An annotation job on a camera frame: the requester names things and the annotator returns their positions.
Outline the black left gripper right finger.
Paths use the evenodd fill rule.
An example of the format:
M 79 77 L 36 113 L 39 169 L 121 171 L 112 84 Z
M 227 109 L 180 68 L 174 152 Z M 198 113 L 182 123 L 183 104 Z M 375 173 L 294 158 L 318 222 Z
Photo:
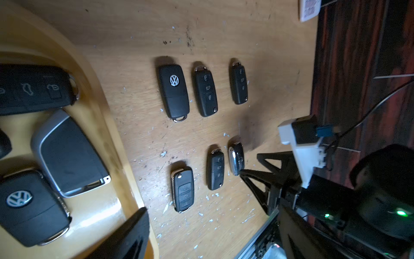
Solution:
M 289 207 L 279 207 L 281 246 L 288 259 L 341 259 L 343 255 Z

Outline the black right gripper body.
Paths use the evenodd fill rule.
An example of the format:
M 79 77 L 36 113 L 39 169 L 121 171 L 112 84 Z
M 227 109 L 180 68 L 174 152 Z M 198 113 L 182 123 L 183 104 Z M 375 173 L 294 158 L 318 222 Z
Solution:
M 265 184 L 265 213 L 272 214 L 279 206 L 290 207 L 296 211 L 302 192 L 299 173 L 271 173 Z

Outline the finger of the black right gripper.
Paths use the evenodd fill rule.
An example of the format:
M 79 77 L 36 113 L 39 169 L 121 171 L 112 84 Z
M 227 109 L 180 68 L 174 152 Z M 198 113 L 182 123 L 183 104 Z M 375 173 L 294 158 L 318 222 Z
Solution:
M 281 182 L 278 173 L 244 169 L 241 170 L 239 176 L 251 190 L 266 215 L 271 215 L 278 209 L 281 197 Z
M 292 151 L 277 153 L 259 153 L 257 160 L 270 172 L 282 177 L 298 177 L 299 170 L 296 165 L 295 157 Z M 270 161 L 279 161 L 280 167 L 270 163 Z

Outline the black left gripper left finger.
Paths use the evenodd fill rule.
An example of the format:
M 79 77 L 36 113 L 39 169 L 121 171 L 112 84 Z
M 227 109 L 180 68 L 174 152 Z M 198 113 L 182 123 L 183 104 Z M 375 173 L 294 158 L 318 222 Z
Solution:
M 147 208 L 135 212 L 88 259 L 143 259 L 149 240 Z

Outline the silver-edged car key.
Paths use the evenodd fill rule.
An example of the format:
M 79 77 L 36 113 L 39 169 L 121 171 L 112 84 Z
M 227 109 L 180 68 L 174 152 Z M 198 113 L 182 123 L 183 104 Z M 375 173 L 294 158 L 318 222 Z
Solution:
M 245 167 L 243 145 L 241 142 L 234 142 L 229 146 L 228 152 L 231 171 L 235 176 L 239 176 Z

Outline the black three-button car key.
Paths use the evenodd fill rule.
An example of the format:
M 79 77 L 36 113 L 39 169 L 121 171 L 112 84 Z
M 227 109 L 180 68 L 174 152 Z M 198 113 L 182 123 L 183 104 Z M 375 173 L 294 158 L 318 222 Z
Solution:
M 224 154 L 217 148 L 208 154 L 207 185 L 212 191 L 222 187 L 224 182 Z

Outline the dark grey car key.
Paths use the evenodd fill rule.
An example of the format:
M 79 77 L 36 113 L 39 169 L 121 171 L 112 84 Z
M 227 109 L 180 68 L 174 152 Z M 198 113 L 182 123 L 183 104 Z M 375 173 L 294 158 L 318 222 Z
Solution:
M 33 134 L 31 149 L 52 187 L 64 198 L 111 182 L 98 152 L 64 110 L 52 114 Z

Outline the black VW car key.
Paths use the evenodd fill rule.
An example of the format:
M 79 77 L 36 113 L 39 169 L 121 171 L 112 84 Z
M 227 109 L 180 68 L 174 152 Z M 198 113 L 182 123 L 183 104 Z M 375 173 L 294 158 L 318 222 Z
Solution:
M 72 218 L 42 173 L 28 169 L 1 179 L 1 226 L 25 247 L 64 235 Z

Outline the black silver Porsche key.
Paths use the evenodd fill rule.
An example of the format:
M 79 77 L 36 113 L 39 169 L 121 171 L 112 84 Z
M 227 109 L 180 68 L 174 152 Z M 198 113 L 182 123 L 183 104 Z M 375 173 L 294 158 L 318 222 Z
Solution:
M 7 156 L 12 150 L 10 138 L 0 129 L 0 159 Z

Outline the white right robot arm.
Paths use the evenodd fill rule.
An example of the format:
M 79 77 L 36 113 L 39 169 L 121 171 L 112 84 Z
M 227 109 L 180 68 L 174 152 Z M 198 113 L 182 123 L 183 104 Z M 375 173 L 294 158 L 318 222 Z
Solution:
M 266 171 L 243 169 L 241 179 L 266 214 L 301 209 L 366 247 L 396 259 L 414 244 L 414 151 L 392 144 L 360 160 L 348 188 L 317 175 L 299 185 L 292 152 L 259 154 Z

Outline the yellow storage box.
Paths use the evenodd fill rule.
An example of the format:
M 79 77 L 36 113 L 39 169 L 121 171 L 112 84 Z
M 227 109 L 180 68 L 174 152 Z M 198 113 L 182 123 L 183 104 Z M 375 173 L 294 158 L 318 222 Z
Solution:
M 11 1 L 1 2 L 1 62 L 53 65 L 73 75 L 80 99 L 65 111 L 82 128 L 109 170 L 110 183 L 65 200 L 72 222 L 45 246 L 25 247 L 1 230 L 3 259 L 84 259 L 144 202 L 98 77 L 58 30 Z

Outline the white calculator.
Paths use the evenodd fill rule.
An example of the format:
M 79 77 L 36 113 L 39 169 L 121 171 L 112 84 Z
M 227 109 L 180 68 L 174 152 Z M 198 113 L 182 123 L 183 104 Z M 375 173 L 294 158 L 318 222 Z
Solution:
M 299 20 L 306 22 L 318 16 L 321 9 L 321 0 L 299 0 Z

